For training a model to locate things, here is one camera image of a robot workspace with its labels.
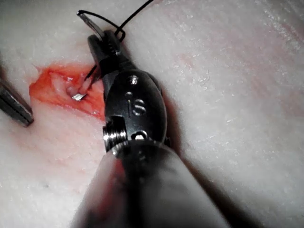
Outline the right arm needle driver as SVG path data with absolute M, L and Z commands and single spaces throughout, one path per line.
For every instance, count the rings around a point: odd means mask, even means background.
M 99 63 L 104 86 L 103 140 L 106 151 L 131 140 L 167 140 L 167 111 L 162 90 L 148 72 L 130 62 Z

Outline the right arm needle driver jaw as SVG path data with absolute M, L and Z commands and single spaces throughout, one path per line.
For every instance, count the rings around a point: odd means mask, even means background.
M 87 38 L 87 42 L 96 64 L 109 57 L 107 51 L 104 50 L 102 41 L 96 35 L 90 35 Z
M 105 54 L 109 57 L 121 57 L 122 53 L 120 48 L 120 42 L 115 36 L 114 32 L 111 30 L 106 30 L 104 32 L 103 50 Z

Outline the left arm needle driver jaw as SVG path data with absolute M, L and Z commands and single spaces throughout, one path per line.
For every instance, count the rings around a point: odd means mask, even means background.
M 5 80 L 0 80 L 0 98 L 8 101 L 10 104 L 20 105 L 27 112 L 28 124 L 34 122 L 33 112 L 27 102 L 12 88 Z
M 27 112 L 20 105 L 10 104 L 1 98 L 0 109 L 17 123 L 24 127 L 28 126 Z

